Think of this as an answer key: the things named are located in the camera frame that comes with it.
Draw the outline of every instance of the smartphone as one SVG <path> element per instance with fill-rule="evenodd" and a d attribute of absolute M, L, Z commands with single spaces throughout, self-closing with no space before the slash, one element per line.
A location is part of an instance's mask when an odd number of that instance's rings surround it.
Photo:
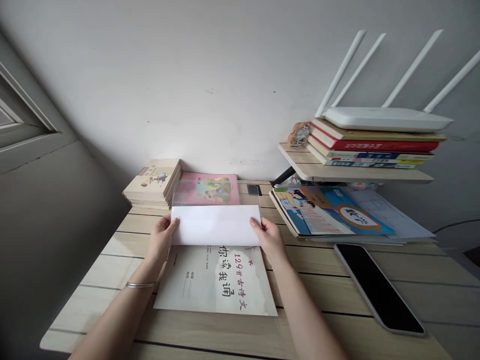
<path fill-rule="evenodd" d="M 425 336 L 425 328 L 363 246 L 337 243 L 334 249 L 375 319 L 385 329 Z"/>

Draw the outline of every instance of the black cable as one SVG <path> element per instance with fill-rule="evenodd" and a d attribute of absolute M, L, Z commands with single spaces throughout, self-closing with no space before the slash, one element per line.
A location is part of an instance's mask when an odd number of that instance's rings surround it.
<path fill-rule="evenodd" d="M 452 227 L 452 226 L 457 226 L 457 225 L 466 224 L 466 223 L 473 223 L 473 222 L 476 222 L 476 221 L 480 221 L 480 218 L 479 218 L 479 219 L 472 219 L 472 220 L 465 220 L 465 221 L 454 222 L 453 224 L 442 226 L 441 228 L 433 231 L 433 234 L 436 234 L 436 233 L 438 233 L 439 231 L 442 231 L 443 229 L 446 229 L 446 228 L 450 228 L 450 227 Z"/>

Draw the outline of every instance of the black screen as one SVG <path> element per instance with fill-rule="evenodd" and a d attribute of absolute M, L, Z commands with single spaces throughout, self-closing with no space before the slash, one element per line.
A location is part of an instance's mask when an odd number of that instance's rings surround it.
<path fill-rule="evenodd" d="M 422 334 L 424 329 L 367 251 L 358 245 L 336 246 L 385 326 Z"/>

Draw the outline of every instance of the bracelet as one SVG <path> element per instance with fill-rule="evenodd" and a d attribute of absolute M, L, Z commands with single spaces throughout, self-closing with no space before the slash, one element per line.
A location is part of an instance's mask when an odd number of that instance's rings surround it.
<path fill-rule="evenodd" d="M 137 288 L 137 289 L 151 288 L 153 285 L 155 285 L 155 282 L 148 283 L 148 284 L 135 284 L 132 282 L 127 282 L 125 284 L 127 288 Z"/>

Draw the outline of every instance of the desk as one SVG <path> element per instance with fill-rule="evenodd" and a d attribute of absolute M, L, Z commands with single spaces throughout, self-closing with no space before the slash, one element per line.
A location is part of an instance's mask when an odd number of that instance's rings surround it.
<path fill-rule="evenodd" d="M 258 184 L 263 215 L 282 229 L 288 255 L 313 299 L 352 359 L 449 359 L 429 334 L 425 338 L 384 330 L 355 288 L 333 246 L 292 237 Z M 168 211 L 132 208 L 41 340 L 46 350 L 71 352 L 107 309 L 147 251 L 150 229 Z M 434 244 L 365 246 L 416 315 L 429 323 L 480 326 L 480 281 Z M 153 309 L 155 296 L 132 348 L 134 359 L 296 359 L 275 275 L 264 259 L 278 317 Z M 438 311 L 442 306 L 458 312 Z"/>

